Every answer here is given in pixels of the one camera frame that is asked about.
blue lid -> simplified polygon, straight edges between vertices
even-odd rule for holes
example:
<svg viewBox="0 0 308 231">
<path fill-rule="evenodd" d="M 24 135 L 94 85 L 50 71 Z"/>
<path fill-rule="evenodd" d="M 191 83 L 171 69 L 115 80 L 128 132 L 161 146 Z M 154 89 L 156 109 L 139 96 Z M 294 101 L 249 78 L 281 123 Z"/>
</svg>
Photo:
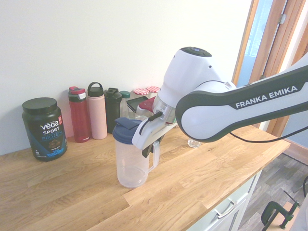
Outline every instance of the blue lid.
<svg viewBox="0 0 308 231">
<path fill-rule="evenodd" d="M 113 137 L 121 143 L 132 144 L 131 140 L 142 121 L 121 117 L 116 119 L 115 122 L 116 126 L 112 132 Z"/>
</svg>

vega sport protein container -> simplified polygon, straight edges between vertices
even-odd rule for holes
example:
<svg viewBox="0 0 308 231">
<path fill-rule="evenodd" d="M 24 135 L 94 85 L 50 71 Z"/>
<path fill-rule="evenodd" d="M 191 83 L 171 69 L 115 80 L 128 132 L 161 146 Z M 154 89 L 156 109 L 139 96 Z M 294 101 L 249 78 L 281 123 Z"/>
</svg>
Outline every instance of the vega sport protein container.
<svg viewBox="0 0 308 231">
<path fill-rule="evenodd" d="M 23 121 L 33 156 L 51 161 L 67 150 L 61 110 L 53 98 L 36 98 L 23 103 Z"/>
</svg>

jar lid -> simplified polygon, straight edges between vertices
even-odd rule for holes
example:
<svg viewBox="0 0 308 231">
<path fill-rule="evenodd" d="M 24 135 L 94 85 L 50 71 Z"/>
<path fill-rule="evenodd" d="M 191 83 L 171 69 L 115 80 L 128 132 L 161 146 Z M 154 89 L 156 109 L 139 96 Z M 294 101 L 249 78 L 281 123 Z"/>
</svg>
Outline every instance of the jar lid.
<svg viewBox="0 0 308 231">
<path fill-rule="evenodd" d="M 159 87 L 154 87 L 154 86 L 152 86 L 152 87 L 147 87 L 146 88 L 150 93 L 158 93 L 158 91 L 159 91 Z"/>
<path fill-rule="evenodd" d="M 23 103 L 23 110 L 34 115 L 47 114 L 56 109 L 57 101 L 48 97 L 35 98 Z"/>
<path fill-rule="evenodd" d="M 136 95 L 147 95 L 147 94 L 149 94 L 149 91 L 145 88 L 136 88 L 133 92 Z"/>
<path fill-rule="evenodd" d="M 128 99 L 130 97 L 130 92 L 126 90 L 120 91 L 123 99 Z"/>
<path fill-rule="evenodd" d="M 115 122 L 116 126 L 112 132 L 114 139 L 121 143 L 133 144 L 131 141 L 142 121 L 120 117 L 116 119 Z"/>
<path fill-rule="evenodd" d="M 96 83 L 100 86 L 99 87 L 93 87 L 93 85 L 96 84 Z M 101 97 L 102 95 L 104 95 L 103 86 L 98 82 L 90 83 L 90 85 L 88 86 L 88 96 L 90 96 L 90 97 Z"/>
</svg>

black water bottle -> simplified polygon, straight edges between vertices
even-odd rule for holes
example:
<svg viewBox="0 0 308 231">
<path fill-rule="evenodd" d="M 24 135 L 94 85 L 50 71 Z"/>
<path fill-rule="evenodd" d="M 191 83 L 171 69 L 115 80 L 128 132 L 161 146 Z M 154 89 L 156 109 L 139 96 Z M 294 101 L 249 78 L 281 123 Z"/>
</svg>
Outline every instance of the black water bottle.
<svg viewBox="0 0 308 231">
<path fill-rule="evenodd" d="M 120 118 L 120 104 L 122 95 L 117 88 L 109 88 L 104 91 L 106 103 L 107 132 L 112 133 L 116 126 L 115 119 Z"/>
</svg>

pink water bottle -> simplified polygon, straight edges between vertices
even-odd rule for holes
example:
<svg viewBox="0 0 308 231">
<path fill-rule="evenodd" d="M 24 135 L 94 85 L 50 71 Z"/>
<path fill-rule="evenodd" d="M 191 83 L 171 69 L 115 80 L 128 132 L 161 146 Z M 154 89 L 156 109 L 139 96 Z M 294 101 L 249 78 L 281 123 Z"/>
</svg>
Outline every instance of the pink water bottle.
<svg viewBox="0 0 308 231">
<path fill-rule="evenodd" d="M 71 107 L 75 141 L 78 143 L 86 142 L 90 139 L 91 127 L 84 88 L 70 87 L 68 99 Z"/>
<path fill-rule="evenodd" d="M 92 137 L 100 140 L 107 136 L 105 96 L 102 85 L 98 82 L 92 82 L 88 86 L 88 104 L 92 129 Z"/>
</svg>

